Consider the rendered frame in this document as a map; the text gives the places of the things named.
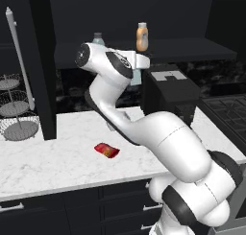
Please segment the black drawer front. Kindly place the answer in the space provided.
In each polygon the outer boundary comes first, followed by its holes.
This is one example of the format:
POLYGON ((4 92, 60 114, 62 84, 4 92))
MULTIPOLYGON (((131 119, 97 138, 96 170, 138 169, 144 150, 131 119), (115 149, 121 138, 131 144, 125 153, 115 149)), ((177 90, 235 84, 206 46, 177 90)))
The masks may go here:
POLYGON ((45 195, 20 200, 1 201, 2 207, 24 209, 0 213, 0 235, 70 235, 60 195, 45 195))
POLYGON ((104 203, 104 217, 112 219, 119 216, 142 212, 143 205, 154 206, 159 202, 153 201, 148 195, 130 196, 121 199, 109 200, 104 203))
POLYGON ((141 225, 153 225, 159 218, 155 215, 137 216, 105 224, 104 235, 148 235, 150 229, 141 230, 141 225))
POLYGON ((102 188, 102 194, 104 198, 129 194, 133 192, 145 191, 146 182, 150 182, 149 179, 136 180, 130 182, 117 183, 107 185, 102 188))

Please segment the black hob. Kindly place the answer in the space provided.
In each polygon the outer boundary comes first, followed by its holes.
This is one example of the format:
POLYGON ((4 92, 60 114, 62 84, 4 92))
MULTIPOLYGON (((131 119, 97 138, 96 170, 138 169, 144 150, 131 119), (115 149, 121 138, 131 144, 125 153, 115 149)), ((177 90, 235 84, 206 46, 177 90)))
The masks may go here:
POLYGON ((201 99, 198 107, 246 156, 246 94, 201 99))

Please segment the black cabinet shelf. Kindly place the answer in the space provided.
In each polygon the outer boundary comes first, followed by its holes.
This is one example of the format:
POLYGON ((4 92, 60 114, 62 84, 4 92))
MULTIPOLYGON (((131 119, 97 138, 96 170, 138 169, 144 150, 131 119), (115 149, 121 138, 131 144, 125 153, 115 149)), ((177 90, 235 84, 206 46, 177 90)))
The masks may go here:
MULTIPOLYGON (((55 63, 58 69, 76 68, 76 52, 82 40, 58 43, 55 63)), ((151 40, 144 55, 152 63, 185 62, 216 59, 235 59, 237 52, 206 38, 175 38, 151 40)))

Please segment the black coffee machine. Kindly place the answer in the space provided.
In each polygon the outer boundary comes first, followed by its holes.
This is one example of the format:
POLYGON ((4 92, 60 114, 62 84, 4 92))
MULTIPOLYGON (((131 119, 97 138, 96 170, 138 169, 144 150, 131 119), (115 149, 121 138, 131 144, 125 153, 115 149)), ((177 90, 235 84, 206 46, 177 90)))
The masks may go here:
POLYGON ((200 87, 175 64, 151 67, 142 72, 140 107, 145 115, 169 111, 190 126, 200 93, 200 87))

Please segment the red snack packet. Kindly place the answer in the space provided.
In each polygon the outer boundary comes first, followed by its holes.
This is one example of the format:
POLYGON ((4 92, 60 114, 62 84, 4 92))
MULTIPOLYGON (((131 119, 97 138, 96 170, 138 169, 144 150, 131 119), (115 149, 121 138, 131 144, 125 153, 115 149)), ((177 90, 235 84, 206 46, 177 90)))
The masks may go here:
POLYGON ((106 143, 99 143, 98 145, 96 145, 94 147, 94 149, 98 152, 101 153, 102 155, 104 155, 107 158, 114 158, 116 157, 120 150, 117 148, 114 148, 112 146, 110 146, 109 144, 106 143))

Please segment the grey shaker with dark cap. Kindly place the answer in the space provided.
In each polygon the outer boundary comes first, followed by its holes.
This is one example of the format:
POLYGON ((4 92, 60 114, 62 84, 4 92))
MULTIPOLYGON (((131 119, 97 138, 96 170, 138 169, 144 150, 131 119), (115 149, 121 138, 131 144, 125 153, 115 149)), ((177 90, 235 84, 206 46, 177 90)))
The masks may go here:
POLYGON ((105 42, 104 42, 104 40, 102 38, 102 34, 101 33, 95 33, 92 42, 100 44, 100 45, 105 45, 105 42))

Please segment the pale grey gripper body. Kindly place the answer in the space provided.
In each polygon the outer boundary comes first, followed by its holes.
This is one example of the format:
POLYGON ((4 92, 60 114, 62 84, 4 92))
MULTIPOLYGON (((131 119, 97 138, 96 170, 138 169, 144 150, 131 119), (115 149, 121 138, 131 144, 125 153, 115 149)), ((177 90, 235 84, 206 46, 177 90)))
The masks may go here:
POLYGON ((135 69, 133 71, 133 78, 131 79, 131 85, 140 85, 141 84, 141 70, 135 69))

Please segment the orange condiment bottle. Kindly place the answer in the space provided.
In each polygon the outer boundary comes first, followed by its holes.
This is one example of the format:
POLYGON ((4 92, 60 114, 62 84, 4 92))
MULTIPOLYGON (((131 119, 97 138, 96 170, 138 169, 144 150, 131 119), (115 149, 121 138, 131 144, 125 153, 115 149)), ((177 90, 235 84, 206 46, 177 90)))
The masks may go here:
POLYGON ((136 49, 145 52, 148 49, 148 28, 146 22, 140 22, 136 30, 136 49))

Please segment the black cabinet door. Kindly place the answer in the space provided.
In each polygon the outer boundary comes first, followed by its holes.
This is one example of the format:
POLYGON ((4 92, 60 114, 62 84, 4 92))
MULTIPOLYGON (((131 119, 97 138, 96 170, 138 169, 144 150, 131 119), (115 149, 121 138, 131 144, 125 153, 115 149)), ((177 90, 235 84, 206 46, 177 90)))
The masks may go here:
POLYGON ((37 39, 40 62, 37 65, 34 85, 37 113, 43 138, 57 138, 56 115, 56 37, 50 0, 29 0, 37 39))

